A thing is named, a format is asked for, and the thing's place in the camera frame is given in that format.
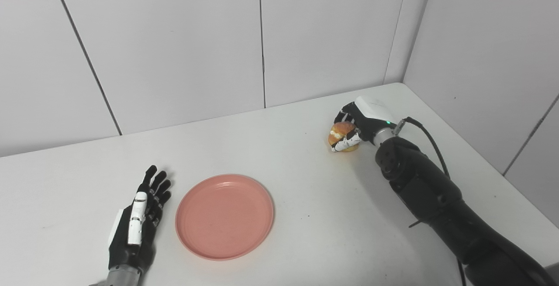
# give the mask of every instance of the pink plate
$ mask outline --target pink plate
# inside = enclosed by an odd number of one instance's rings
[[[230,260],[254,250],[272,227],[268,191],[241,175],[211,177],[190,189],[176,210],[180,242],[209,260]]]

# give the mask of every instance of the table surface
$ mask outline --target table surface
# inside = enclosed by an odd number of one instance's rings
[[[6,285],[86,286],[107,273],[107,239],[152,163],[173,197],[156,236],[145,286],[459,285],[455,258],[415,221],[362,143],[332,153],[338,110],[359,95],[397,119],[421,121],[438,142],[465,201],[543,266],[559,262],[559,230],[405,85],[394,83],[280,107],[0,158],[0,276]],[[250,135],[252,143],[246,143]],[[436,155],[413,126],[401,132]],[[180,199],[200,181],[239,173],[260,181],[275,208],[272,230],[230,261],[186,250],[174,228]]]

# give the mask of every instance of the robotic arm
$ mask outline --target robotic arm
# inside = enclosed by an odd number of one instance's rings
[[[152,265],[155,231],[163,206],[171,197],[166,172],[160,171],[155,176],[156,172],[157,167],[149,167],[134,201],[117,215],[108,249],[107,280],[91,286],[137,286]]]
[[[393,191],[418,222],[431,226],[466,266],[466,276],[474,286],[557,286],[536,260],[467,206],[447,173],[411,141],[397,136],[405,122],[414,122],[412,118],[396,125],[386,107],[361,96],[343,107],[334,122],[338,121],[351,121],[356,128],[334,143],[333,151],[359,141],[379,147],[375,161]]]

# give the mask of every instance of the black cable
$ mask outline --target black cable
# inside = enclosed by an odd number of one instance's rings
[[[423,133],[425,133],[425,135],[427,135],[427,138],[429,138],[429,141],[431,141],[431,144],[433,145],[433,148],[435,149],[435,153],[437,153],[437,156],[439,157],[439,161],[441,161],[441,166],[443,167],[443,171],[445,172],[445,175],[447,175],[447,177],[450,178],[451,176],[449,175],[449,169],[447,169],[447,164],[445,163],[445,159],[443,159],[443,155],[441,154],[441,151],[439,150],[439,147],[437,146],[437,143],[435,143],[435,140],[433,139],[433,137],[431,136],[429,131],[427,131],[427,129],[425,129],[425,127],[423,127],[421,122],[413,119],[412,117],[407,117],[406,119],[404,119],[404,121],[415,125],[419,129],[421,129],[421,131],[423,131]]]
[[[427,131],[427,129],[425,129],[425,127],[423,127],[421,122],[413,119],[412,117],[407,117],[406,119],[404,119],[404,121],[415,125],[419,129],[421,129],[421,131],[423,131],[423,133],[425,133],[425,135],[427,135],[427,138],[429,139],[429,141],[431,141],[431,144],[433,145],[433,148],[435,149],[435,153],[437,153],[437,157],[439,157],[439,161],[441,161],[441,166],[443,167],[443,172],[445,172],[445,175],[447,175],[447,177],[450,178],[451,176],[449,174],[449,169],[447,169],[447,164],[445,163],[445,159],[443,159],[443,155],[441,154],[441,151],[439,150],[439,147],[437,146],[437,143],[435,143],[435,140],[433,139],[433,137],[431,136],[429,131]],[[462,265],[462,262],[460,262],[460,260],[458,258],[456,258],[456,261],[458,262],[458,270],[460,272],[460,279],[462,280],[462,286],[466,286],[466,276],[464,274],[464,267]]]

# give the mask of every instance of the black arm segment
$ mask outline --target black arm segment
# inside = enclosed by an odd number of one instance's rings
[[[418,221],[429,224],[475,286],[557,286],[531,256],[470,209],[460,189],[413,143],[384,141],[375,156],[383,176]]]

